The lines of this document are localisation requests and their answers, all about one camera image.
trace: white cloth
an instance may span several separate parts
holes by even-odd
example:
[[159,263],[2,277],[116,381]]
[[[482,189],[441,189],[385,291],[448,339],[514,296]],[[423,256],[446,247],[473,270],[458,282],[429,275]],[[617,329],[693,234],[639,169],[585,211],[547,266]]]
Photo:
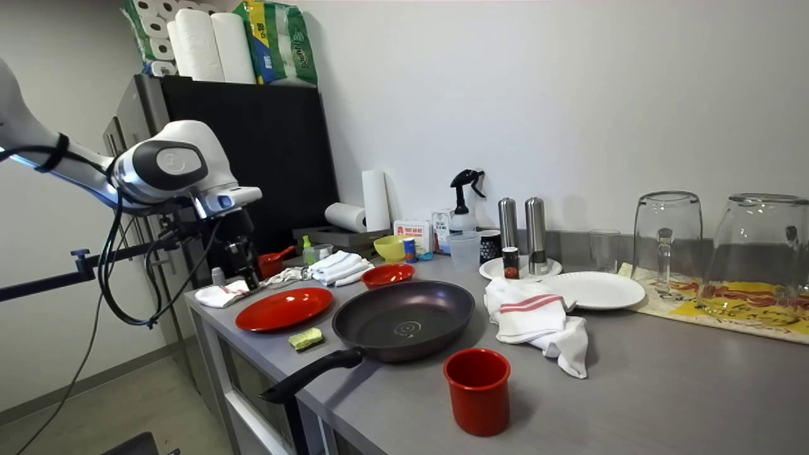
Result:
[[559,368],[572,377],[586,377],[586,320],[568,316],[563,329],[557,334],[530,339],[530,347],[539,347],[547,359],[557,359]]
[[525,300],[509,304],[497,309],[497,342],[525,343],[537,335],[548,335],[563,329],[566,311],[559,296],[539,294]]
[[329,257],[320,257],[308,268],[308,277],[327,282],[327,286],[350,286],[361,277],[361,273],[372,270],[374,266],[356,256],[356,252],[333,252]]
[[260,280],[258,286],[260,289],[284,289],[284,286],[288,286],[293,280],[303,280],[303,268],[284,268],[280,273]]
[[548,294],[544,282],[494,277],[482,304],[491,320],[497,324],[497,342],[530,343],[547,359],[557,359],[562,371],[586,377],[586,320],[566,316],[563,297]]
[[246,280],[232,280],[227,286],[205,286],[195,294],[195,297],[203,306],[214,306],[214,309],[224,309],[227,304],[232,304],[236,297],[251,294]]

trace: black cable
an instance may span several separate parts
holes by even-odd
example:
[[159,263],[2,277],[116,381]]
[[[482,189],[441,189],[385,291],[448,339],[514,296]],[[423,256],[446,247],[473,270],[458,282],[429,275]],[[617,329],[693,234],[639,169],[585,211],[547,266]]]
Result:
[[118,316],[130,326],[149,326],[149,320],[135,319],[127,311],[121,311],[121,306],[116,304],[116,297],[112,294],[112,286],[109,286],[109,277],[112,277],[112,270],[113,270],[113,242],[116,242],[116,233],[121,228],[121,214],[125,214],[125,194],[118,191],[116,211],[113,211],[113,219],[109,224],[106,242],[102,247],[98,266],[95,266],[98,289],[102,289],[102,296],[103,296],[103,300],[106,300],[106,306],[112,309],[113,316]]
[[73,377],[71,377],[64,396],[58,400],[58,405],[55,405],[55,409],[47,415],[47,419],[26,440],[26,445],[18,450],[18,455],[22,455],[22,453],[50,426],[50,423],[58,416],[58,411],[66,406],[68,396],[73,395],[73,390],[75,390],[75,385],[79,385],[79,377],[82,377],[87,362],[90,359],[94,347],[95,347],[98,320],[102,320],[102,300],[103,300],[103,296],[98,294],[95,313],[94,313],[94,326],[90,326],[90,339],[88,339],[88,343],[87,343],[87,348],[84,348],[84,357],[82,357],[82,362],[79,362],[79,367],[75,367],[75,371],[73,371]]
[[146,249],[146,277],[149,277],[149,282],[152,282],[152,291],[155,291],[155,297],[156,297],[156,304],[155,304],[155,313],[162,313],[162,291],[159,291],[159,286],[156,286],[156,277],[155,277],[155,270],[152,270],[152,257],[159,257],[156,256],[156,246],[162,242],[162,241],[166,241],[171,234],[171,228],[164,228],[155,241],[152,241],[152,246],[149,246],[149,249]]
[[30,144],[30,147],[2,150],[2,151],[0,151],[0,162],[4,162],[7,157],[15,157],[15,153],[50,153],[50,157],[54,157],[54,153],[64,153],[66,158],[88,165],[88,166],[94,166],[95,171],[103,174],[103,166],[102,166],[98,162],[90,162],[90,158],[87,158],[87,157],[82,157],[82,153],[73,153],[73,151],[58,150],[58,147],[37,147],[37,144]]
[[197,275],[200,266],[208,261],[208,252],[210,252],[210,247],[212,247],[214,241],[217,241],[217,233],[221,233],[221,223],[212,224],[203,256],[197,257],[195,268],[188,273],[188,277],[181,280],[181,286],[176,289],[176,294],[169,297],[169,304],[166,304],[159,313],[155,313],[155,316],[149,319],[152,326],[159,320],[159,316],[164,316],[169,309],[174,309],[174,304],[179,300],[179,296],[184,294],[184,289],[188,289],[188,286],[193,282],[193,277]]

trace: black cabinet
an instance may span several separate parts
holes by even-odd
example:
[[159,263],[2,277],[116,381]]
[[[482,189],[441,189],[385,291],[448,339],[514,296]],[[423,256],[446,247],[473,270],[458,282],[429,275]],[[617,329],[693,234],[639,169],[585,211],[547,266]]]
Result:
[[[155,136],[164,123],[197,119],[212,126],[241,184],[260,186],[264,200],[248,205],[255,252],[293,246],[295,228],[327,224],[323,209],[336,201],[336,176],[320,94],[303,86],[236,86],[197,83],[184,79],[135,75],[121,95],[103,138],[112,153]],[[140,223],[142,241],[159,234],[155,217]],[[164,252],[156,266],[162,297],[171,297],[205,252],[203,242],[184,242]],[[195,286],[208,282],[210,266],[195,273]],[[176,300],[171,320],[162,324],[208,402],[212,390],[205,377],[189,309]]]
[[260,186],[248,205],[255,252],[293,246],[293,228],[323,224],[336,201],[336,180],[320,94],[303,86],[195,83],[136,75],[118,110],[127,147],[166,122],[200,119],[224,147],[241,184]]

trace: frying pan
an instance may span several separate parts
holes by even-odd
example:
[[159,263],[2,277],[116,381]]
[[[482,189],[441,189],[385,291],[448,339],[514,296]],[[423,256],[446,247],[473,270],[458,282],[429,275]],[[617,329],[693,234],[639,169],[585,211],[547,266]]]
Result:
[[288,402],[323,371],[351,368],[361,359],[400,363],[429,357],[467,329],[473,309],[475,297],[466,289],[443,280],[408,280],[360,294],[332,320],[350,348],[310,362],[264,391],[264,400]]

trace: red plate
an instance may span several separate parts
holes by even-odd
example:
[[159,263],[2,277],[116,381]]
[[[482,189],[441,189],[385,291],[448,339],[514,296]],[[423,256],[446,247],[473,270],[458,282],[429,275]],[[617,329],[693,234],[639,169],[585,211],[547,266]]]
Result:
[[361,282],[367,289],[381,289],[381,286],[410,280],[413,273],[415,273],[415,268],[410,263],[385,263],[385,266],[367,270],[361,275]]
[[236,316],[236,326],[243,330],[280,330],[308,319],[315,319],[333,304],[333,296],[323,289],[293,289],[272,294]]

